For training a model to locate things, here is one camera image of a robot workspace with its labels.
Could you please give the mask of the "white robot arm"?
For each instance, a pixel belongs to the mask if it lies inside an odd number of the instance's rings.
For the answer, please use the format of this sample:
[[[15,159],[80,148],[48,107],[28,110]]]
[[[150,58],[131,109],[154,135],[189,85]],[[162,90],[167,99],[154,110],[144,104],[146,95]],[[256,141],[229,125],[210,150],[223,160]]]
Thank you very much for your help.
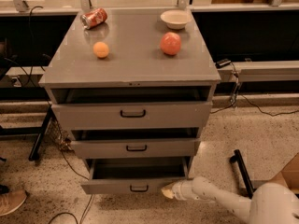
[[[288,188],[267,182],[246,198],[219,189],[202,176],[180,180],[161,189],[169,199],[215,202],[246,224],[299,224],[299,199]]]

